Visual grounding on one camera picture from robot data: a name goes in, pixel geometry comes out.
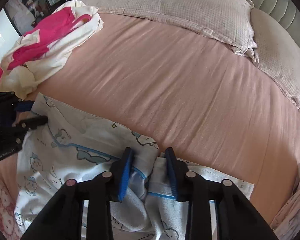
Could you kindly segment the beige waffle pillow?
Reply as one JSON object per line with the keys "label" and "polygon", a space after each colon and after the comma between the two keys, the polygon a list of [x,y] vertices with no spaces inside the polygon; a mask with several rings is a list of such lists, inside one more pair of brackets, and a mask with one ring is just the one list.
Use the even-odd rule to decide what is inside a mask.
{"label": "beige waffle pillow", "polygon": [[257,48],[247,0],[80,0],[100,13],[144,18],[228,44],[238,55]]}
{"label": "beige waffle pillow", "polygon": [[289,33],[259,9],[250,13],[254,30],[254,65],[266,73],[300,111],[300,48]]}

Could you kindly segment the pink and cream garment pile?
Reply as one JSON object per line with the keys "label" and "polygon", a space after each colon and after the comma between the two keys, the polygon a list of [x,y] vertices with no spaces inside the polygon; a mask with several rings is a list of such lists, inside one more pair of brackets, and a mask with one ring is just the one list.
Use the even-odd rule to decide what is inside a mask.
{"label": "pink and cream garment pile", "polygon": [[66,64],[72,51],[103,28],[95,6],[72,0],[26,32],[0,62],[0,92],[21,99]]}

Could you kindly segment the left beige waffle pillow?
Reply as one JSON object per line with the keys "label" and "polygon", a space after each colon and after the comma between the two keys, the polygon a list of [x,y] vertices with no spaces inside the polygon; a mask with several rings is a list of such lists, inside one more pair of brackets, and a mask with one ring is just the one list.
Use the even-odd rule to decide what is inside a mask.
{"label": "left beige waffle pillow", "polygon": [[80,0],[100,13],[144,18],[228,44],[238,55],[257,48],[247,0]]}

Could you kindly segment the pink bed sheet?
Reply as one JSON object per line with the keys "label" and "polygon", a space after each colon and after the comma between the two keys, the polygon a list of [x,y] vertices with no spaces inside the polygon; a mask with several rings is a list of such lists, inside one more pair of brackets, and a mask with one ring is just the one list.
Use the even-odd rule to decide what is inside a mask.
{"label": "pink bed sheet", "polygon": [[[22,101],[43,94],[153,138],[164,155],[173,148],[204,179],[230,179],[270,226],[294,193],[300,111],[251,59],[219,41],[144,18],[99,15],[103,28]],[[12,124],[24,135],[22,148],[35,129],[16,124],[34,117],[17,112]],[[20,151],[0,161],[14,209]]]}

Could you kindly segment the white patterned folded cloth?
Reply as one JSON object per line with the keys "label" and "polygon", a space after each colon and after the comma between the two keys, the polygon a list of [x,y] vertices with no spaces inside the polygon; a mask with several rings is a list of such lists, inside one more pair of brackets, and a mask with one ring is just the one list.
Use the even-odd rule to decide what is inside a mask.
{"label": "white patterned folded cloth", "polygon": [[270,224],[278,239],[293,239],[300,230],[300,164],[294,193]]}

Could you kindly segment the right beige waffle pillow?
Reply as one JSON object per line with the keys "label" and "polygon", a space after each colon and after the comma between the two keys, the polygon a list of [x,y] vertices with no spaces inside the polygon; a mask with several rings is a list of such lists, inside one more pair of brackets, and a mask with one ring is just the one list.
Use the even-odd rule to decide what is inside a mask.
{"label": "right beige waffle pillow", "polygon": [[250,13],[254,30],[254,65],[266,73],[300,111],[300,48],[289,33],[259,9]]}

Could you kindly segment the pink kitty print fleece sleeve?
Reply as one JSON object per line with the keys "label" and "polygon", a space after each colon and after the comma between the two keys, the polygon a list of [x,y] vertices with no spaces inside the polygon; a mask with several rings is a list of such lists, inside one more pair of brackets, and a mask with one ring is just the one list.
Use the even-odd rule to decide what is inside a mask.
{"label": "pink kitty print fleece sleeve", "polygon": [[16,223],[14,216],[14,202],[0,180],[0,231],[6,239],[20,239],[22,232]]}

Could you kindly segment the light blue cartoon print pajama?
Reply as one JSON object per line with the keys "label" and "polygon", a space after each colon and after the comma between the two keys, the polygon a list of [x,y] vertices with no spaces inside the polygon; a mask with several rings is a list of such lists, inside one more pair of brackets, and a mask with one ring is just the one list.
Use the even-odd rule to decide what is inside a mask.
{"label": "light blue cartoon print pajama", "polygon": [[93,179],[130,147],[135,159],[127,193],[111,205],[114,238],[185,238],[188,204],[174,199],[165,155],[153,138],[43,94],[31,109],[39,115],[47,124],[29,132],[18,153],[14,216],[21,233],[67,180]]}

